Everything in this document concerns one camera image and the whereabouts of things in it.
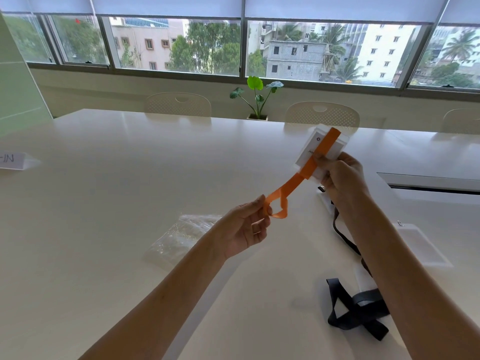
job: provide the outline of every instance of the left hand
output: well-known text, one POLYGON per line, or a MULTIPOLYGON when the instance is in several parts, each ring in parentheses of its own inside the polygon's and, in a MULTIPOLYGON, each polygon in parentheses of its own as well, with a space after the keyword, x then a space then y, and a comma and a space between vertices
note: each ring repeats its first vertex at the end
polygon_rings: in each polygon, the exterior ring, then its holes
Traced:
POLYGON ((225 260, 267 237, 270 217, 263 213, 265 196, 231 209, 207 233, 218 241, 225 260))

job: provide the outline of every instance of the potted plant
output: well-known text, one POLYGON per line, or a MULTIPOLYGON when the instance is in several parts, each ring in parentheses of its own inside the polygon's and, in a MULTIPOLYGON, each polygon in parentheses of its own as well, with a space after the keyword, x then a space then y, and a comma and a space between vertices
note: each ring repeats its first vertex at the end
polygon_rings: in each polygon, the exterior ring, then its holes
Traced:
POLYGON ((240 87, 237 87, 235 90, 230 92, 230 98, 240 97, 243 101, 245 101, 248 104, 248 106, 250 106, 250 108, 253 110, 253 114, 250 114, 250 116, 248 116, 247 119, 267 121, 268 120, 267 115, 262 114, 262 110, 265 106, 265 102, 267 102, 270 94, 274 94, 277 91, 277 89, 279 89, 280 87, 283 87, 283 83, 280 82, 279 80, 276 80, 275 82, 267 84, 265 87, 269 88, 270 90, 268 91, 268 95, 266 98, 264 98, 261 94, 257 94, 257 90, 261 91, 264 88, 264 83, 260 78, 250 76, 249 78, 247 78, 247 84, 249 88, 255 92, 255 103, 257 108, 254 108, 251 104, 247 102, 247 100, 245 100, 242 96, 240 96, 244 92, 244 90, 240 87))

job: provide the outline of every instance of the forearm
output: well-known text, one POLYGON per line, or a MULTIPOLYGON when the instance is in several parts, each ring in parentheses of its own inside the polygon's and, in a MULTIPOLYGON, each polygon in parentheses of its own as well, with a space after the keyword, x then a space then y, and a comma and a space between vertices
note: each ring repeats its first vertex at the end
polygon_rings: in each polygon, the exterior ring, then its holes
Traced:
POLYGON ((477 359, 478 327, 425 271, 375 202, 338 207, 414 360, 477 359))
POLYGON ((165 279, 80 359, 161 359, 225 262, 207 233, 165 279))

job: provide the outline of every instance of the hand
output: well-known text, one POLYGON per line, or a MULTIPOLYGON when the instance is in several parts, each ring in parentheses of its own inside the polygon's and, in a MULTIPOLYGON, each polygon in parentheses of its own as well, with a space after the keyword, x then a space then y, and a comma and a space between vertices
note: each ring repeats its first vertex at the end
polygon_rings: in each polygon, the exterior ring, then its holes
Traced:
POLYGON ((358 193, 369 194, 362 164, 351 155, 342 152, 337 160, 330 160, 321 154, 314 154, 313 159, 321 169, 327 171, 321 184, 335 206, 351 202, 358 193))
POLYGON ((265 216, 263 207, 265 196, 241 204, 230 210, 207 233, 218 241, 225 260, 241 253, 267 237, 270 217, 265 216))

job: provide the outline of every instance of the chair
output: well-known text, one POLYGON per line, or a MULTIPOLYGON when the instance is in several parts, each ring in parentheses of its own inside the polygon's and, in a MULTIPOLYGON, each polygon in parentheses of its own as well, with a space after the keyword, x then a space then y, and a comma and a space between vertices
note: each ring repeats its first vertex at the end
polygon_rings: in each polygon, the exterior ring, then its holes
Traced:
POLYGON ((448 111, 443 117, 441 133, 480 134, 480 110, 459 108, 448 111))
POLYGON ((183 92, 153 94, 145 100, 144 111, 152 114, 212 116, 212 106, 207 98, 183 92))
POLYGON ((353 108, 338 103, 297 102, 286 111, 285 122, 357 128, 360 126, 360 115, 353 108))

